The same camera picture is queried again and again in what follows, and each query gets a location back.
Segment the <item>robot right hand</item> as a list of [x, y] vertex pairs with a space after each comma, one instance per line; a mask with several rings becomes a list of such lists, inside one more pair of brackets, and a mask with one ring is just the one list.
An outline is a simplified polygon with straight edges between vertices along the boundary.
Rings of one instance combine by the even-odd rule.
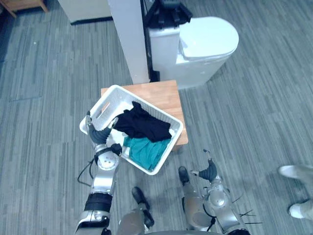
[[201, 171], [191, 170], [190, 172], [194, 176], [198, 176], [202, 179], [208, 180], [209, 182], [212, 182], [218, 175], [217, 167], [215, 163], [212, 160], [211, 153], [207, 149], [203, 149], [203, 152], [208, 156], [208, 167]]

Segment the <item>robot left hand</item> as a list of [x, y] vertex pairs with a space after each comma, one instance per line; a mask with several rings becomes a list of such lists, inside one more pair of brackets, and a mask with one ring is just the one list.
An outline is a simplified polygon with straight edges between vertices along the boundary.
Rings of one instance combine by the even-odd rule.
[[86, 118], [85, 124], [87, 126], [88, 135], [91, 138], [92, 142], [95, 145], [106, 144], [107, 139], [108, 139], [112, 129], [115, 127], [116, 123], [118, 122], [118, 117], [115, 117], [109, 123], [109, 125], [102, 130], [96, 130], [95, 129], [94, 125], [92, 124], [92, 118], [90, 115], [90, 111], [87, 111], [85, 118]]

